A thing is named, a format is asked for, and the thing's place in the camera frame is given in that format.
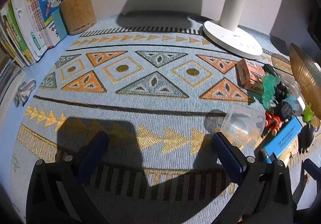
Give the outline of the blue lighter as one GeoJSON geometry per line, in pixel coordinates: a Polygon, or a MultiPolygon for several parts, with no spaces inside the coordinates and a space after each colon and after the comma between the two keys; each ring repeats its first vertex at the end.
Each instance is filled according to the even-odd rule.
{"type": "Polygon", "coordinates": [[[261,149],[263,161],[272,163],[278,159],[298,136],[302,128],[303,126],[296,116],[290,119],[277,135],[261,149]]]}

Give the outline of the light green translucent figurine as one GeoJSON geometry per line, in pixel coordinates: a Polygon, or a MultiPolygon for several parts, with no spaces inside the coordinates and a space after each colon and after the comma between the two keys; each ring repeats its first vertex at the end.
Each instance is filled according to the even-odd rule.
{"type": "Polygon", "coordinates": [[[305,104],[305,109],[303,111],[303,122],[308,124],[313,116],[314,116],[314,111],[311,109],[312,105],[310,103],[305,104]]]}

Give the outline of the dark green translucent figurine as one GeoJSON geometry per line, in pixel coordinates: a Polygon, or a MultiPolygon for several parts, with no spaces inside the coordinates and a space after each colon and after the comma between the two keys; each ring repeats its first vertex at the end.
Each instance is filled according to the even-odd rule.
{"type": "Polygon", "coordinates": [[[256,80],[263,87],[263,92],[256,95],[257,100],[265,109],[270,109],[272,102],[276,100],[275,87],[281,82],[281,78],[272,74],[265,74],[264,76],[256,76],[256,80]]]}

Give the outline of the pink card box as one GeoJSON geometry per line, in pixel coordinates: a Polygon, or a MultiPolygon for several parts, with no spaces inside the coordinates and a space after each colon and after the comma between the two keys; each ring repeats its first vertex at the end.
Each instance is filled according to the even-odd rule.
{"type": "Polygon", "coordinates": [[[253,93],[263,94],[263,78],[265,72],[263,68],[253,61],[241,59],[237,63],[237,71],[242,86],[253,93]]]}

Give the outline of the clear plastic cup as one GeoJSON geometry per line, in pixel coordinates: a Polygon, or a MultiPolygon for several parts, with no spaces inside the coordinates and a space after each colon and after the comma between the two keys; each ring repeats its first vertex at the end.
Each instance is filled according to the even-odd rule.
{"type": "Polygon", "coordinates": [[[222,122],[220,131],[225,137],[242,146],[254,145],[265,126],[265,112],[233,104],[222,122]]]}

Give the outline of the black round ball toy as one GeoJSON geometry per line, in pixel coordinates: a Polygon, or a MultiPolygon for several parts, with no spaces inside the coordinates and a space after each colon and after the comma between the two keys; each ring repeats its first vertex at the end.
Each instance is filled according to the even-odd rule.
{"type": "Polygon", "coordinates": [[[298,135],[299,154],[303,154],[309,151],[309,147],[314,141],[315,130],[312,124],[307,123],[298,135]]]}

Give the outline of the red toy figure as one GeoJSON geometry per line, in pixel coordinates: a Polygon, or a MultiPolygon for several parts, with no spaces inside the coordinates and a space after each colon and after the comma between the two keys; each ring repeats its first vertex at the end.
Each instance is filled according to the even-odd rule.
{"type": "Polygon", "coordinates": [[[271,135],[275,137],[280,131],[282,125],[287,123],[289,120],[281,120],[280,117],[274,115],[272,112],[265,112],[265,128],[269,130],[271,135]]]}

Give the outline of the black whale toy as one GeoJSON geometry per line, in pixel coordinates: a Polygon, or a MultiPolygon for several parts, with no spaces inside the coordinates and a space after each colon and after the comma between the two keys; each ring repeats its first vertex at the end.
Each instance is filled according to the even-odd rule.
{"type": "Polygon", "coordinates": [[[287,101],[285,101],[285,99],[289,95],[287,87],[282,82],[280,82],[277,86],[275,86],[274,89],[274,102],[276,103],[276,106],[273,110],[274,115],[279,117],[281,121],[292,119],[292,117],[294,116],[292,106],[287,101]]]}

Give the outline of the light blue translucent figurine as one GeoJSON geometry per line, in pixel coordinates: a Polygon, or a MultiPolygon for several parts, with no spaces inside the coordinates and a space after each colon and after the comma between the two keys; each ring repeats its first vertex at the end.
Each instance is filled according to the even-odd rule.
{"type": "Polygon", "coordinates": [[[300,97],[297,95],[288,95],[285,101],[292,107],[293,111],[299,111],[301,109],[300,97]]]}

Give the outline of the amber ribbed glass bowl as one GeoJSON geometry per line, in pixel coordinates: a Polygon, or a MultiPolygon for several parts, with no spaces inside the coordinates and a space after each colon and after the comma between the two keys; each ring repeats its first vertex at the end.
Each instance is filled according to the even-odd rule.
{"type": "Polygon", "coordinates": [[[302,96],[314,115],[320,119],[320,70],[313,60],[297,45],[290,45],[292,74],[300,85],[302,96]]]}

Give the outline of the patterned blue woven mat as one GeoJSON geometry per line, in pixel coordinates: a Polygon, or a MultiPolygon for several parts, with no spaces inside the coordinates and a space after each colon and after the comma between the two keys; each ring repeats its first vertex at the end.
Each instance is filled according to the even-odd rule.
{"type": "Polygon", "coordinates": [[[11,201],[25,220],[35,162],[111,141],[84,190],[110,223],[211,223],[237,190],[211,135],[234,104],[262,111],[239,58],[184,17],[110,17],[49,62],[11,159],[11,201]]]}

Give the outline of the white desk lamp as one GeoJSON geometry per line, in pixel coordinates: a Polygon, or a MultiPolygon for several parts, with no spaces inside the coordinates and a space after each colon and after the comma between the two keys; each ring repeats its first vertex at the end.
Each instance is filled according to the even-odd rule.
{"type": "Polygon", "coordinates": [[[247,59],[258,59],[263,53],[260,43],[238,27],[245,0],[225,0],[219,21],[203,24],[205,35],[225,50],[247,59]]]}

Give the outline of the row of upright books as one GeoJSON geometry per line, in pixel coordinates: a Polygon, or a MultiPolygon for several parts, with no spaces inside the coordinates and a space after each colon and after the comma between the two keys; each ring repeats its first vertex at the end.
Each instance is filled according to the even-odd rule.
{"type": "Polygon", "coordinates": [[[19,67],[38,62],[61,40],[52,13],[61,0],[1,0],[1,46],[19,67]]]}

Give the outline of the teal card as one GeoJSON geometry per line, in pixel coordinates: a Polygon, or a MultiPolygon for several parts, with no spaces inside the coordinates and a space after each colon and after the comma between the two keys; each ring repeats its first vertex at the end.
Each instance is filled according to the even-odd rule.
{"type": "Polygon", "coordinates": [[[60,40],[63,40],[67,36],[67,29],[65,27],[65,22],[61,15],[60,9],[57,9],[52,13],[52,18],[53,18],[58,36],[60,40]]]}

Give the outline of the brown cylindrical pen holder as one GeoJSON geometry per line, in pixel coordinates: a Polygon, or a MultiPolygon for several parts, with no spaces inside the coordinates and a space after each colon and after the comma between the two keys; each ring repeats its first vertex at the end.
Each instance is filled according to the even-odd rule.
{"type": "Polygon", "coordinates": [[[80,34],[96,24],[91,0],[65,0],[60,10],[69,35],[80,34]]]}

